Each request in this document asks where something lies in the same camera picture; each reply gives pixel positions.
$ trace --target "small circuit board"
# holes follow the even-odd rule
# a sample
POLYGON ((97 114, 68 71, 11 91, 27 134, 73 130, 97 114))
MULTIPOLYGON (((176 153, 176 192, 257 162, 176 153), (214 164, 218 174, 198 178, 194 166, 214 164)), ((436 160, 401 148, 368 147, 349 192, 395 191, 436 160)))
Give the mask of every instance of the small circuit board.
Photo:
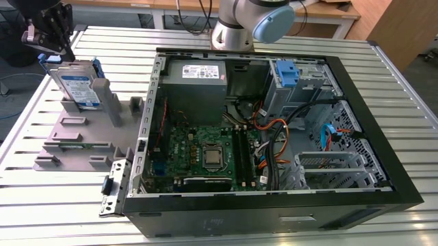
POLYGON ((166 161, 153 165, 154 187, 160 192, 177 192, 182 179, 212 178, 217 179, 212 182, 229 182, 230 191, 256 191, 250 153, 257 139, 256 130, 173 127, 166 161))

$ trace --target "blue drive latch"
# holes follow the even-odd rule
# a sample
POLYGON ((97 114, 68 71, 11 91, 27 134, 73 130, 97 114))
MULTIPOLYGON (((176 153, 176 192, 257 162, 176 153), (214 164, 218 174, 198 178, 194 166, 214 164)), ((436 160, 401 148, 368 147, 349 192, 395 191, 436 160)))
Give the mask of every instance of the blue drive latch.
POLYGON ((281 79, 281 86, 295 87, 299 80, 299 69, 295 67, 293 62, 289 60, 277 60, 276 72, 281 79))

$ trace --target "red wire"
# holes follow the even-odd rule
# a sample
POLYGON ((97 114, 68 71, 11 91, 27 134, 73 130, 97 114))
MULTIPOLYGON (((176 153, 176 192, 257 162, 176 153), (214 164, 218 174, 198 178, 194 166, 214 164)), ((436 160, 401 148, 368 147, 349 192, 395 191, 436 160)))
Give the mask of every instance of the red wire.
POLYGON ((323 149, 324 151, 328 151, 329 150, 329 145, 331 145, 331 136, 327 139, 325 148, 323 149))
POLYGON ((158 139, 161 137, 161 131, 162 131, 162 126, 164 126, 164 121, 165 121, 165 115, 166 115, 166 98, 164 100, 164 114, 162 114, 161 124, 158 126, 158 134, 157 134, 156 143, 154 143, 154 147, 153 148, 157 147, 158 139))

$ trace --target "metal table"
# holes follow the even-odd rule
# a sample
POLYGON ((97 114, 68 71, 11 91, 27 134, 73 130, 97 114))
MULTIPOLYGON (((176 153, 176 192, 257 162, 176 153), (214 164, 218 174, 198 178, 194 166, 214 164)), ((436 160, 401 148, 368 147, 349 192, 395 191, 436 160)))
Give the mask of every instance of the metal table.
MULTIPOLYGON (((208 48, 181 31, 88 27, 76 31, 78 59, 97 56, 118 98, 145 96, 154 48, 208 48)), ((97 217, 106 173, 35 172, 33 159, 62 109, 46 76, 0 148, 1 245, 432 245, 438 241, 438 121, 377 47, 365 42, 285 37, 256 51, 337 56, 421 193, 424 203, 345 231, 145 238, 126 218, 97 217)))

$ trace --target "blue hard drive label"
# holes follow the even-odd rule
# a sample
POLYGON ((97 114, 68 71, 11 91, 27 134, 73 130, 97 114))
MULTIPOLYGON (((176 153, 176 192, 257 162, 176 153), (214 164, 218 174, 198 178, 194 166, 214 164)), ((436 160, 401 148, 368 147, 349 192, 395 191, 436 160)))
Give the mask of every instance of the blue hard drive label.
POLYGON ((96 109, 100 101, 96 92, 90 89, 90 81, 85 76, 61 76, 68 94, 81 108, 96 109))

